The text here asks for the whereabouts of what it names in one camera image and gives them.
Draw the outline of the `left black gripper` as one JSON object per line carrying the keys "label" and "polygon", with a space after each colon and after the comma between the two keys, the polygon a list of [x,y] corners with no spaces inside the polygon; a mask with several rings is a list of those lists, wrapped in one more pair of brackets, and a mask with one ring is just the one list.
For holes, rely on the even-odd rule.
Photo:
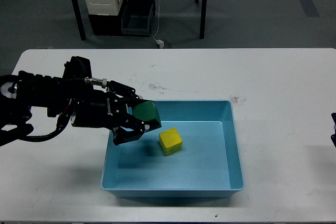
{"label": "left black gripper", "polygon": [[135,88],[108,81],[107,92],[93,90],[77,102],[71,116],[74,127],[112,129],[114,145],[139,140],[143,134],[161,127],[159,116],[137,118],[129,115],[125,103],[142,103]]}

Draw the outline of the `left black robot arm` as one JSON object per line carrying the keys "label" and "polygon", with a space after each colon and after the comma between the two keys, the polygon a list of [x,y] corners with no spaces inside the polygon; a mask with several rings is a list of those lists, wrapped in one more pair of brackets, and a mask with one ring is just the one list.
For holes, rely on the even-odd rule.
{"label": "left black robot arm", "polygon": [[[46,108],[56,118],[56,128],[46,135],[33,135],[31,108]],[[68,124],[106,128],[113,143],[138,140],[161,127],[155,103],[135,89],[116,81],[92,76],[90,61],[73,56],[65,63],[62,77],[20,71],[1,77],[1,144],[15,140],[44,142],[59,135]]]}

